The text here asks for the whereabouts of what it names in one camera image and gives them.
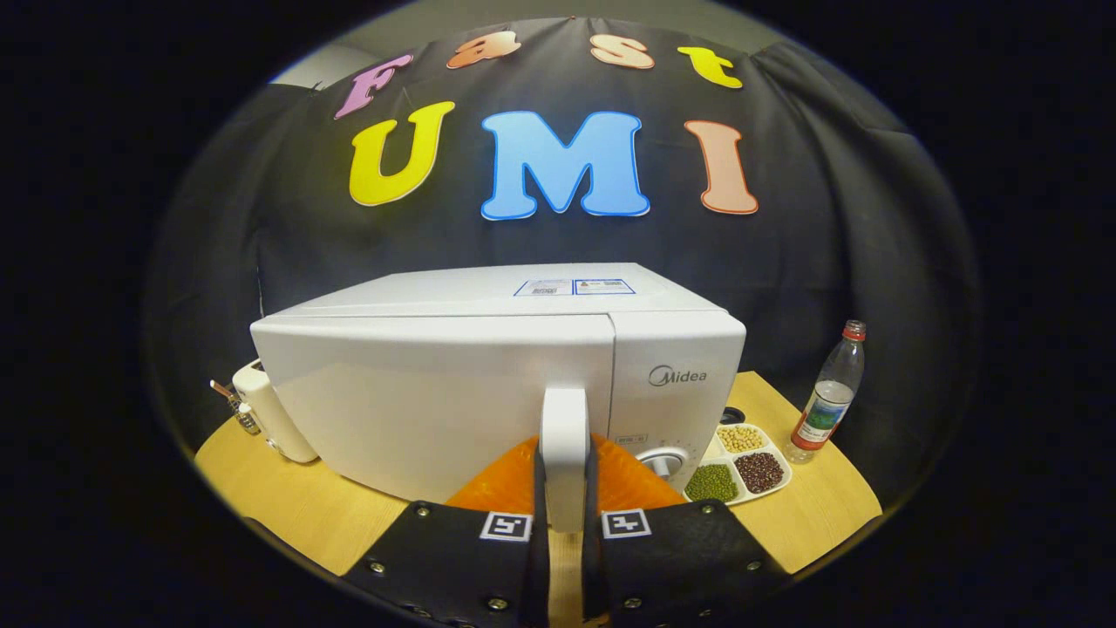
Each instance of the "white tray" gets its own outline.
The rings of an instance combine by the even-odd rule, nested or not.
[[[720,434],[721,431],[734,427],[744,427],[748,429],[756,431],[763,439],[763,446],[758,450],[749,450],[748,452],[741,452],[739,454],[730,454],[729,451],[724,448],[724,444],[721,443]],[[776,484],[775,486],[768,489],[762,493],[752,493],[751,491],[748,490],[747,486],[744,486],[744,480],[740,477],[740,472],[737,471],[735,462],[737,458],[742,458],[744,456],[750,456],[752,454],[761,454],[761,453],[771,454],[772,456],[775,456],[775,460],[779,462],[779,466],[782,467],[782,480],[779,481],[779,484]],[[725,505],[729,506],[733,504],[740,504],[743,502],[750,502],[752,500],[758,500],[764,495],[770,495],[776,491],[782,489],[783,486],[787,486],[787,484],[790,483],[791,475],[793,475],[793,472],[790,471],[790,464],[787,463],[787,458],[783,457],[782,452],[780,452],[779,448],[776,447],[775,443],[771,442],[767,433],[749,424],[718,426],[716,433],[713,435],[713,441],[710,442],[709,447],[705,450],[705,456],[702,457],[701,464],[698,466],[703,467],[705,465],[729,466],[729,475],[732,477],[732,481],[737,484],[737,491],[740,492],[735,500],[725,502]],[[690,499],[690,495],[686,494],[685,490],[682,491],[682,496],[685,497],[687,502],[693,502],[693,500]]]

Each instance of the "black curtain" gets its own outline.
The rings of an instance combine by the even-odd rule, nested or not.
[[[461,44],[513,30],[514,52],[450,70]],[[651,70],[606,65],[589,38],[637,39]],[[699,76],[681,46],[708,47],[743,81]],[[846,319],[868,325],[864,384],[834,442],[886,508],[925,470],[975,377],[979,286],[949,184],[920,142],[840,70],[793,44],[744,55],[689,35],[605,19],[525,20],[462,32],[414,60],[365,108],[334,114],[350,81],[270,85],[221,128],[184,177],[152,261],[144,335],[155,385],[191,447],[228,418],[209,379],[254,358],[263,313],[392,272],[466,265],[635,261],[725,307],[748,328],[740,369],[801,407]],[[348,192],[353,136],[385,119],[383,172],[410,157],[419,107],[453,100],[426,181],[363,206]],[[481,120],[537,112],[564,142],[587,115],[635,115],[638,218],[565,213],[492,222],[494,141]],[[740,131],[750,215],[701,203],[705,166],[691,119]]]

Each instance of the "letter m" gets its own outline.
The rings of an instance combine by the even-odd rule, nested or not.
[[[586,170],[591,170],[589,191],[581,197],[586,212],[647,213],[651,201],[639,193],[635,168],[635,132],[639,126],[634,115],[596,112],[585,118],[566,145],[535,112],[490,115],[481,127],[496,136],[494,184],[492,197],[481,205],[481,214],[489,220],[533,214],[538,202],[527,195],[526,171],[530,171],[550,206],[561,213],[574,200]]]

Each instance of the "water bottle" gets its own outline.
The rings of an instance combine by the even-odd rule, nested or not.
[[[866,329],[860,321],[845,323],[840,344],[821,367],[821,374],[814,384],[814,394],[790,435],[790,442],[783,446],[783,454],[791,463],[801,465],[810,462],[814,454],[825,447],[853,404],[864,375],[864,346],[860,344]]]

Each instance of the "midea logo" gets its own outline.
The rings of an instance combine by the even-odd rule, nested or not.
[[[666,386],[674,383],[685,383],[685,381],[702,381],[705,379],[705,374],[692,374],[686,371],[684,374],[677,374],[674,368],[668,365],[660,365],[647,374],[647,384],[651,386]]]

